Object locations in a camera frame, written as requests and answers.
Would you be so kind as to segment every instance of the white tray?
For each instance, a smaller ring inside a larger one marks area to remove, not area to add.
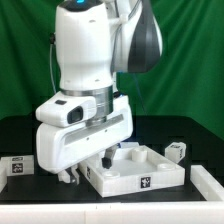
[[[103,153],[79,164],[80,171],[102,197],[184,184],[185,169],[146,146],[117,149],[113,166],[102,167]]]

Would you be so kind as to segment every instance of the white box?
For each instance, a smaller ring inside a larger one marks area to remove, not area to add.
[[[34,156],[2,157],[7,176],[34,174]]]
[[[165,157],[174,163],[179,163],[186,154],[186,144],[183,142],[173,142],[165,148]]]
[[[81,172],[102,197],[184,184],[184,168],[146,146],[117,149],[109,170],[102,167],[102,157],[103,153],[79,163]]]

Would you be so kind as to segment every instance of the green backdrop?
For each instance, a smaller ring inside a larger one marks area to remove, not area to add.
[[[0,0],[0,119],[29,114],[53,94],[48,39],[61,1]],[[137,75],[146,114],[188,116],[224,139],[224,1],[151,3],[164,49],[153,70]],[[145,115],[133,76],[118,81],[133,114]]]

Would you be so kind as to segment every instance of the black table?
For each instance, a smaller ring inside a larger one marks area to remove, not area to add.
[[[65,184],[42,170],[35,156],[35,174],[8,177],[0,204],[174,202],[205,200],[190,181],[191,165],[203,165],[224,185],[224,141],[194,120],[179,116],[133,117],[134,132],[127,141],[138,141],[164,155],[172,142],[184,142],[187,152],[181,166],[185,185],[167,189],[102,198],[80,174],[80,184]],[[40,123],[33,115],[0,121],[0,156],[35,155],[35,135]]]

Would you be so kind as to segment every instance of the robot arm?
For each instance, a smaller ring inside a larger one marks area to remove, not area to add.
[[[132,134],[128,97],[114,99],[112,73],[146,72],[161,34],[149,0],[69,0],[56,12],[60,91],[37,111],[39,165],[61,173]]]

